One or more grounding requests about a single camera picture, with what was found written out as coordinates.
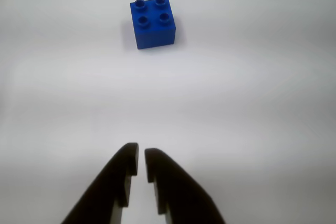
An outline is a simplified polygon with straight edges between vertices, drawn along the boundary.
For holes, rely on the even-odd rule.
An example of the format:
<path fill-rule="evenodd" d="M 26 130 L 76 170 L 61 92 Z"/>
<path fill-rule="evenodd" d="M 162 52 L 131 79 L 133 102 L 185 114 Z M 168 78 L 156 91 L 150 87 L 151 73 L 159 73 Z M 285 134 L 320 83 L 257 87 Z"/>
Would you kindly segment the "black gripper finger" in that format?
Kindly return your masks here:
<path fill-rule="evenodd" d="M 63 223 L 121 223 L 138 172 L 138 143 L 123 145 L 108 161 Z"/>
<path fill-rule="evenodd" d="M 145 149 L 144 156 L 158 214 L 166 223 L 225 223 L 209 194 L 176 161 L 158 148 Z"/>

